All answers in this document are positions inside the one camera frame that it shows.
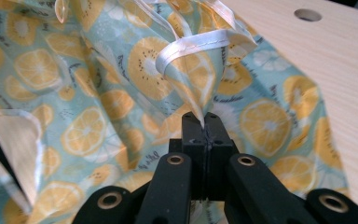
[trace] citrus pattern fabric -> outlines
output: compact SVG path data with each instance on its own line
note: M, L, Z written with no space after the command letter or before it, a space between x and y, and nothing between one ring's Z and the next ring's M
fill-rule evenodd
M97 189L136 190L189 111L293 193L347 190L317 84L219 1L0 1L0 117L38 136L34 198L0 162L0 223L71 223ZM225 223L222 203L192 211Z

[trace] light wooden surface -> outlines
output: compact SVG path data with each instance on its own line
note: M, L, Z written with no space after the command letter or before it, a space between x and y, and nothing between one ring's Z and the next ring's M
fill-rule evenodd
M316 81L358 203L358 9L321 0L222 0ZM320 21L294 12L312 9Z

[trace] wooden table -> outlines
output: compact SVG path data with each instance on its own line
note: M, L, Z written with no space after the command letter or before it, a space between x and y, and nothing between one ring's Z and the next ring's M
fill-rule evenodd
M358 9L322 0L222 0L316 81L358 203ZM322 15L303 21L294 12Z

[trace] black clamp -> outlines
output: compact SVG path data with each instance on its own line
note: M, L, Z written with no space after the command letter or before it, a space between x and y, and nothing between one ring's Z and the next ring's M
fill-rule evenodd
M130 193L119 187L94 192L74 223L186 224L191 201L224 201L229 223L357 224L358 205L331 189L307 200L289 192L255 156L239 154L219 117L205 127L182 117L182 139L171 139L153 179Z

